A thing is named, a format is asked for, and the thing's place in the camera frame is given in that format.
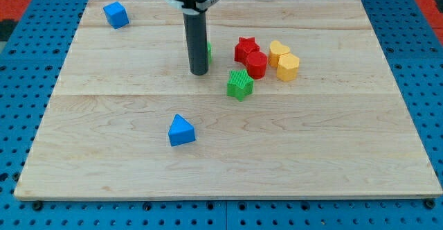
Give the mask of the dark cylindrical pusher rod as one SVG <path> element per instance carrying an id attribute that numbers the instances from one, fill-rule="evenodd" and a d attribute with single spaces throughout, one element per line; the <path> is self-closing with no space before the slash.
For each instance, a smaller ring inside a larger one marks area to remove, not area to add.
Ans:
<path id="1" fill-rule="evenodd" d="M 190 72 L 202 76 L 208 72 L 206 14 L 183 15 Z"/>

